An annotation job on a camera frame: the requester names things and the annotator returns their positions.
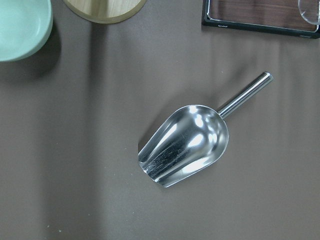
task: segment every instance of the black frame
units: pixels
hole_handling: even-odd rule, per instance
[[[276,26],[266,26],[266,25],[258,25],[258,24],[251,24],[251,23],[212,19],[209,17],[209,14],[208,14],[209,4],[210,4],[210,0],[203,0],[202,24],[205,26],[225,28],[225,29],[228,28],[228,29],[247,30],[247,31],[255,31],[255,32],[262,32],[262,33],[271,33],[271,34],[290,35],[290,36],[304,37],[304,38],[310,38],[310,39],[320,38],[320,27],[318,27],[316,31],[305,31],[305,30],[282,28],[282,27],[276,27]]]

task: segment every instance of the mint green bowl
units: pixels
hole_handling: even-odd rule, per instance
[[[0,0],[0,62],[37,52],[48,40],[52,25],[50,0]]]

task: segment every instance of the scoop handle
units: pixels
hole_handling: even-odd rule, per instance
[[[242,89],[234,97],[230,98],[225,104],[218,108],[218,114],[225,119],[234,110],[240,107],[245,101],[250,99],[253,95],[263,89],[269,84],[274,78],[271,73],[264,71],[255,80],[250,82],[244,89]]]

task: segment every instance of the metal scoop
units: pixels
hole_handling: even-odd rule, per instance
[[[228,144],[224,119],[272,80],[263,72],[217,111],[203,105],[178,109],[139,152],[140,167],[167,188],[213,164]]]

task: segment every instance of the round wooden lid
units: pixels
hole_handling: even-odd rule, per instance
[[[147,0],[63,0],[77,15],[91,22],[114,24],[131,18]]]

